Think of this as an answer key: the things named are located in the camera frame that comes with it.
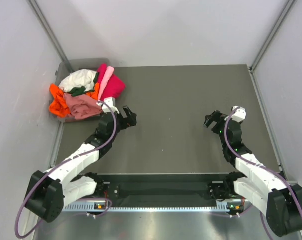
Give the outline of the salmon pink t shirt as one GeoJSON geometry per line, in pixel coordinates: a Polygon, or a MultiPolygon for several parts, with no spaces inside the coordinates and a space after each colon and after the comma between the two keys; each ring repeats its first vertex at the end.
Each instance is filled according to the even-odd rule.
{"type": "Polygon", "coordinates": [[[65,93],[64,99],[70,113],[69,117],[74,117],[75,120],[84,120],[93,116],[100,115],[103,112],[98,101],[88,95],[79,95],[73,97],[71,94],[65,93]]]}

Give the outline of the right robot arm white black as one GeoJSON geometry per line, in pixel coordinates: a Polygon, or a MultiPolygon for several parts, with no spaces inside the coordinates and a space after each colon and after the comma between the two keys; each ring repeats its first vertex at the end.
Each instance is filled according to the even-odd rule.
{"type": "Polygon", "coordinates": [[[234,106],[229,115],[216,110],[207,115],[204,127],[220,138],[225,160],[235,169],[223,181],[222,200],[240,196],[260,211],[263,223],[283,237],[302,231],[302,187],[290,184],[267,168],[243,143],[242,123],[246,110],[234,106]]]}

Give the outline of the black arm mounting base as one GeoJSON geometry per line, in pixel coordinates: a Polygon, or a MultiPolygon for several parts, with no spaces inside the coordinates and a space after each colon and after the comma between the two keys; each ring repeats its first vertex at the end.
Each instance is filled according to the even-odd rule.
{"type": "Polygon", "coordinates": [[[85,199],[107,198],[117,207],[208,207],[214,201],[239,200],[231,188],[237,173],[96,174],[95,192],[85,199]]]}

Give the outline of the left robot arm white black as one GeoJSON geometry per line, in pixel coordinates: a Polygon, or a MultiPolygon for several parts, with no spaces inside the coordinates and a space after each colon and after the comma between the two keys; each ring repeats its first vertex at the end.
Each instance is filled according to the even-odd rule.
{"type": "Polygon", "coordinates": [[[129,107],[121,113],[103,113],[97,128],[71,156],[46,172],[36,171],[30,178],[25,208],[47,223],[53,222],[68,205],[86,197],[100,198],[105,191],[90,175],[81,176],[90,165],[103,158],[112,148],[117,134],[137,124],[137,114],[129,107]]]}

